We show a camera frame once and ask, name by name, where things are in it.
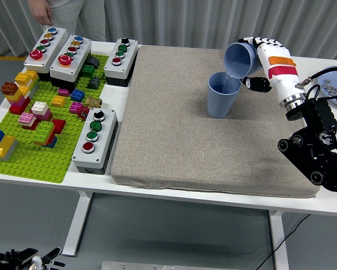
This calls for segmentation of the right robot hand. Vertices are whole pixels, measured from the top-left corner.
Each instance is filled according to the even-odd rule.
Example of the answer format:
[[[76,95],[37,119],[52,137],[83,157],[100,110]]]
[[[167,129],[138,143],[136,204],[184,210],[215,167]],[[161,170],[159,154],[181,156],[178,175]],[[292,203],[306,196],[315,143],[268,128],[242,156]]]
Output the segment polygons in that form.
[[[289,50],[279,41],[262,37],[246,37],[239,39],[238,42],[247,43],[255,48],[266,78],[277,91],[278,102],[304,93],[296,87],[299,83],[296,64]]]

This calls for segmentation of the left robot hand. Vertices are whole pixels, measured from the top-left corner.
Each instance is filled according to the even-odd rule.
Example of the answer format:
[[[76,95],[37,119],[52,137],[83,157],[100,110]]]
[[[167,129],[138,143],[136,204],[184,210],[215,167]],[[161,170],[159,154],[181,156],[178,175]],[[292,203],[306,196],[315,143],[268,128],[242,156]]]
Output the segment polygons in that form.
[[[27,248],[23,251],[12,249],[0,253],[0,269],[60,269],[65,263],[56,260],[62,250],[56,247],[44,256],[38,255],[38,250]]]

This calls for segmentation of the person's hand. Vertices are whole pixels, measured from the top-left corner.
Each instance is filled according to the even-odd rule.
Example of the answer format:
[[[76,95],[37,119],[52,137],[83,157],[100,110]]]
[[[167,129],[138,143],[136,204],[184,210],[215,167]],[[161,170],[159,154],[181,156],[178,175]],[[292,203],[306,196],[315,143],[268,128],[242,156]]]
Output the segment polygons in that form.
[[[30,13],[41,25],[53,26],[52,11],[46,0],[27,0]]]

